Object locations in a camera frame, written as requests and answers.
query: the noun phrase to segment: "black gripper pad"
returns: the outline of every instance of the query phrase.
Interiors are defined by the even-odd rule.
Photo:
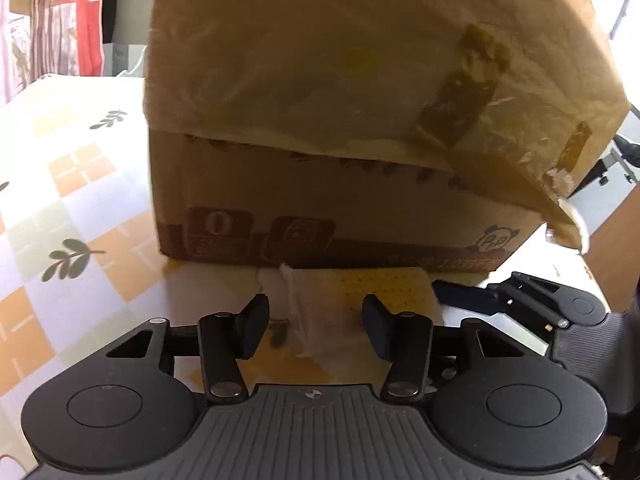
[[[610,313],[596,326],[557,330],[551,358],[595,386],[610,416],[624,418],[640,402],[640,314]]]
[[[441,444],[422,415],[369,386],[260,386],[209,408],[191,436],[155,463],[111,474],[48,465],[30,480],[598,480],[585,462],[537,475],[489,471]]]

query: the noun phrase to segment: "brown wrapping paper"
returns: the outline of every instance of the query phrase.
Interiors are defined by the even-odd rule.
[[[159,132],[454,171],[558,207],[628,104],[590,0],[156,0]]]

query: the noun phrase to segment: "wooden panel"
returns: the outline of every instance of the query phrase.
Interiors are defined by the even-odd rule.
[[[640,277],[640,186],[591,235],[584,259],[611,309],[628,309]]]

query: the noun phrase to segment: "table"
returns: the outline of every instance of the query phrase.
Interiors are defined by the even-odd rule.
[[[20,410],[37,386],[151,317],[194,324],[238,312],[258,292],[271,318],[286,319],[278,269],[176,262],[158,253],[148,186],[143,80],[46,76],[0,110],[0,455],[30,469]],[[540,228],[488,277],[442,274],[466,284],[499,282],[512,270],[583,288],[604,300],[576,251],[545,241]],[[466,317],[445,308],[444,320]],[[490,321],[543,352],[510,320]],[[267,337],[248,383],[282,370],[331,379],[322,365]],[[198,358],[179,358],[176,376],[202,388]]]

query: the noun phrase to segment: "curtain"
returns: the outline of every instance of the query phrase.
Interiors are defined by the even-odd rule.
[[[47,73],[102,75],[101,0],[0,0],[0,106]]]

